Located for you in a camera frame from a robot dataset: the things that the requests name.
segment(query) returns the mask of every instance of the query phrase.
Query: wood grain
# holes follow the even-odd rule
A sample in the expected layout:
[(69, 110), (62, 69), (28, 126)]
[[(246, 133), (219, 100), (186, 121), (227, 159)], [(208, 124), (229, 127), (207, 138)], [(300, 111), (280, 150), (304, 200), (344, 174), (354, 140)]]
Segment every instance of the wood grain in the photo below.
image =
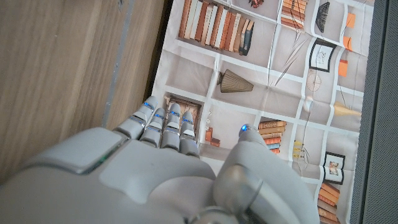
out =
[[(0, 2), (0, 183), (31, 156), (101, 125), (129, 7), (123, 3)], [(134, 3), (108, 127), (143, 101), (162, 7)]]
[(154, 51), (163, 7), (160, 1), (135, 1), (122, 67), (114, 93), (107, 128), (115, 128), (143, 103), (152, 52)]

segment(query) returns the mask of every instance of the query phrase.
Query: picture frame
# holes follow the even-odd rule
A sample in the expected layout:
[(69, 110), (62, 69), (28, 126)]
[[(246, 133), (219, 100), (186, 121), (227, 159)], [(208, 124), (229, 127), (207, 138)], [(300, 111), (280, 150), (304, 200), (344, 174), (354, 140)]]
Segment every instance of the picture frame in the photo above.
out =
[(330, 60), (337, 45), (317, 39), (311, 49), (310, 68), (330, 72)]
[(332, 184), (343, 184), (344, 181), (344, 155), (326, 152), (323, 163), (323, 181)]

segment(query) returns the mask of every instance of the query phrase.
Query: white robotic hand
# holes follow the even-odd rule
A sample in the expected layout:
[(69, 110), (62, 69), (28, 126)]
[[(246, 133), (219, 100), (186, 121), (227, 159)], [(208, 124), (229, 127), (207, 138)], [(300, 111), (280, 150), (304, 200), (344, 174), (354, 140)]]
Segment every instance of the white robotic hand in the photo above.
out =
[(89, 129), (29, 159), (0, 189), (0, 223), (319, 223), (305, 184), (254, 127), (215, 177), (192, 115), (180, 124), (172, 105), (165, 121), (156, 107), (151, 96), (114, 131)]

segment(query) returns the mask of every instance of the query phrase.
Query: bookshelf wallpaper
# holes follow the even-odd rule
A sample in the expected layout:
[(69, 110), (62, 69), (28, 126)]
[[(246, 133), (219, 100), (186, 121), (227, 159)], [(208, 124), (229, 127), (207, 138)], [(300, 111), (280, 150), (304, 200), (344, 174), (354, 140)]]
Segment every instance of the bookshelf wallpaper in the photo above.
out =
[[(285, 121), (278, 123), (281, 134), (263, 138), (307, 183), (320, 220), (349, 223), (372, 1), (279, 0), (264, 1), (257, 8), (245, 0), (200, 2), (186, 6), (184, 21), (185, 1), (174, 1), (152, 94), (202, 105), (198, 144), (202, 159), (216, 173), (225, 158), (220, 154), (237, 143), (242, 125), (261, 128)], [(246, 43), (248, 30), (234, 32), (225, 26), (226, 19), (222, 29), (214, 29), (214, 6), (226, 10), (225, 18), (229, 15), (229, 24), (237, 30), (238, 17), (253, 21), (247, 52), (240, 52), (242, 43), (235, 50), (231, 42), (239, 38)], [(190, 25), (191, 8), (201, 11), (196, 20), (192, 13)], [(222, 23), (223, 10), (219, 11)], [(187, 26), (202, 35), (186, 35)], [(225, 30), (219, 44), (225, 41), (229, 47), (216, 47), (217, 36), (211, 45), (214, 30)], [(252, 90), (222, 93), (218, 78), (227, 69), (251, 83)], [(216, 147), (205, 139), (209, 128)]]

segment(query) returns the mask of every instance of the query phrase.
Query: book spine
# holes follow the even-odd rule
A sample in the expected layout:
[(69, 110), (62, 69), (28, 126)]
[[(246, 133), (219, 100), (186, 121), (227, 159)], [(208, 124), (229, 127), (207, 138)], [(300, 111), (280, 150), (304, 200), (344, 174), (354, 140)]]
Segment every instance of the book spine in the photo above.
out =
[(282, 137), (282, 133), (270, 133), (270, 134), (262, 134), (261, 137), (263, 139), (269, 139), (269, 138), (277, 138), (277, 137)]
[(203, 5), (203, 2), (198, 1), (197, 8), (195, 10), (195, 16), (193, 17), (192, 29), (191, 29), (191, 34), (190, 34), (190, 38), (191, 39), (194, 39), (195, 35), (197, 33), (199, 17), (200, 17), (201, 6), (202, 5)]
[(270, 149), (270, 150), (271, 150), (271, 152), (273, 152), (275, 154), (279, 154), (280, 153), (279, 148), (278, 149)]
[(304, 9), (305, 9), (305, 6), (307, 5), (307, 3), (305, 1), (299, 1), (299, 0), (284, 0), (284, 3), (298, 6), (300, 8), (304, 8)]
[(334, 215), (334, 214), (332, 214), (332, 213), (330, 213), (330, 212), (328, 212), (328, 211), (325, 211), (325, 210), (322, 209), (322, 208), (319, 208), (319, 207), (318, 207), (318, 213), (319, 213), (319, 215), (322, 216), (322, 217), (325, 217), (325, 218), (328, 218), (328, 219), (330, 219), (330, 220), (332, 220), (332, 221), (337, 222), (337, 217), (336, 217), (336, 215)]
[(234, 28), (232, 30), (231, 43), (229, 43), (229, 49), (228, 50), (230, 52), (234, 52), (236, 33), (238, 32), (238, 26), (239, 26), (240, 22), (241, 22), (241, 15), (239, 13), (237, 13), (236, 17), (235, 17), (235, 22), (234, 22)]
[(331, 206), (328, 203), (318, 199), (318, 207), (325, 209), (326, 211), (336, 215), (336, 211), (337, 211), (336, 206)]
[(249, 50), (250, 50), (253, 28), (254, 28), (254, 21), (250, 21), (250, 24), (248, 25), (248, 28), (246, 29), (246, 33), (244, 35), (244, 44), (243, 44), (243, 55), (244, 56), (247, 56), (249, 53)]
[(324, 196), (325, 198), (331, 200), (332, 202), (337, 203), (337, 201), (338, 201), (337, 197), (333, 196), (331, 193), (327, 192), (326, 190), (321, 189), (319, 191), (319, 194)]
[(298, 23), (293, 24), (293, 21), (285, 19), (285, 18), (280, 18), (280, 23), (282, 23), (283, 25), (287, 25), (296, 29), (303, 29), (303, 26), (301, 26)]
[(218, 27), (220, 26), (221, 16), (223, 14), (223, 11), (224, 11), (224, 7), (218, 6), (216, 19), (214, 21), (213, 31), (211, 32), (211, 38), (210, 38), (210, 45), (212, 47), (214, 47), (216, 44), (216, 39), (217, 39), (217, 35), (218, 35)]
[(229, 22), (231, 21), (231, 15), (232, 15), (232, 13), (230, 13), (230, 12), (226, 13), (224, 27), (223, 27), (223, 33), (221, 35), (220, 49), (224, 49), (224, 46), (225, 46), (226, 36), (228, 34)]
[(241, 33), (241, 41), (239, 44), (239, 54), (243, 55), (243, 45), (244, 45), (244, 35), (246, 34), (246, 29), (248, 28), (249, 19), (246, 19), (246, 22), (243, 25), (242, 33)]
[(280, 148), (280, 144), (279, 144), (279, 143), (268, 144), (267, 147), (268, 147), (269, 149), (278, 149), (278, 148)]
[(264, 139), (264, 142), (265, 142), (266, 144), (280, 143), (280, 137)]
[(206, 45), (210, 45), (211, 33), (213, 32), (214, 23), (216, 20), (217, 9), (218, 9), (217, 6), (213, 6), (213, 11), (211, 12), (209, 29), (207, 32), (207, 37), (206, 37), (206, 42), (205, 42)]
[(192, 0), (185, 0), (184, 8), (182, 9), (180, 31), (178, 32), (178, 36), (181, 38), (184, 38), (185, 28), (187, 27), (188, 14), (189, 14), (189, 8), (191, 6), (191, 1)]
[(340, 196), (340, 191), (330, 184), (323, 183), (321, 185), (321, 188), (326, 190), (327, 192), (331, 193), (336, 198), (338, 198)]
[(282, 127), (286, 125), (286, 121), (265, 121), (259, 124), (259, 129)]
[(285, 127), (275, 127), (275, 128), (265, 128), (265, 129), (260, 129), (259, 133), (260, 134), (270, 134), (270, 133), (281, 133), (285, 131)]
[(242, 30), (244, 26), (244, 22), (246, 21), (246, 18), (241, 16), (241, 19), (239, 21), (238, 25), (238, 30), (236, 31), (236, 37), (235, 37), (235, 43), (234, 43), (234, 52), (239, 52), (239, 46), (241, 44), (241, 35), (242, 35)]
[(232, 33), (234, 31), (235, 20), (236, 20), (236, 14), (231, 14), (231, 19), (229, 20), (228, 31), (224, 44), (224, 50), (229, 50), (229, 47), (231, 46)]
[(331, 205), (331, 206), (335, 206), (335, 205), (336, 205), (335, 202), (332, 202), (331, 200), (325, 198), (325, 197), (322, 196), (322, 195), (318, 195), (318, 199), (320, 199), (320, 200), (322, 200), (322, 201), (328, 203), (328, 204)]
[(291, 5), (291, 4), (289, 4), (289, 3), (286, 3), (286, 2), (283, 3), (283, 6), (289, 8), (289, 9), (296, 10), (296, 11), (299, 12), (299, 13), (305, 14), (305, 8), (302, 9), (302, 8), (300, 8), (300, 7), (298, 7), (298, 6), (293, 6), (293, 5)]
[(206, 131), (205, 141), (210, 142), (212, 138), (213, 138), (213, 128), (209, 128), (209, 130)]
[(321, 221), (321, 223), (326, 223), (326, 224), (340, 224), (339, 221), (335, 222), (322, 216), (319, 216), (319, 220)]
[(201, 35), (203, 33), (203, 28), (205, 26), (207, 6), (209, 6), (209, 3), (206, 1), (204, 1), (203, 4), (201, 5), (197, 33), (195, 34), (195, 40), (199, 42), (201, 41)]
[(198, 0), (192, 0), (191, 6), (189, 7), (188, 21), (185, 28), (184, 38), (189, 39), (192, 30), (193, 18), (195, 17), (195, 10), (197, 9)]
[(209, 25), (210, 25), (210, 17), (211, 17), (212, 11), (213, 11), (213, 6), (212, 5), (207, 6), (206, 16), (205, 16), (205, 25), (203, 26), (203, 32), (201, 34), (201, 41), (200, 41), (200, 44), (202, 46), (206, 45), (207, 33), (208, 33)]
[(289, 16), (289, 17), (291, 17), (291, 18), (294, 17), (294, 19), (295, 19), (296, 21), (304, 22), (304, 17), (300, 17), (300, 16), (298, 16), (298, 15), (296, 15), (296, 14), (290, 13), (290, 12), (285, 11), (285, 10), (282, 10), (282, 15), (284, 15), (284, 16)]
[(291, 15), (282, 14), (282, 15), (280, 16), (280, 19), (288, 19), (289, 22), (292, 22), (293, 24), (299, 24), (299, 25), (301, 25), (301, 26), (304, 25), (304, 22), (302, 22), (302, 21), (300, 21), (300, 20), (298, 20), (298, 19), (293, 18)]
[(304, 13), (300, 13), (296, 10), (292, 10), (291, 8), (288, 8), (286, 6), (282, 6), (282, 12), (288, 12), (288, 15), (295, 14), (296, 16), (299, 16), (300, 18), (305, 18)]
[(214, 44), (214, 47), (217, 48), (217, 49), (220, 48), (221, 37), (223, 35), (224, 23), (225, 23), (227, 12), (228, 12), (228, 10), (223, 9), (223, 13), (221, 15), (220, 24), (218, 25), (216, 43)]

